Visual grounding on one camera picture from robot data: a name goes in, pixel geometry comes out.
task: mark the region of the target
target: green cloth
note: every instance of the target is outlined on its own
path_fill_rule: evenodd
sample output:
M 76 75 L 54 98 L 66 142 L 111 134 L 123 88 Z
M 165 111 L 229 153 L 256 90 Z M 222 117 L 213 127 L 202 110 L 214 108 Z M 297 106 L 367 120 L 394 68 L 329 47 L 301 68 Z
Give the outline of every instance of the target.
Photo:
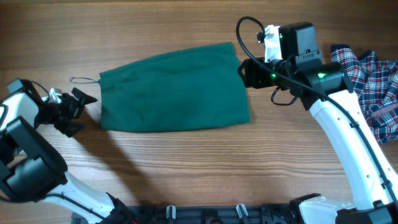
M 220 128 L 250 121 L 232 43 L 179 50 L 100 73 L 103 129 Z

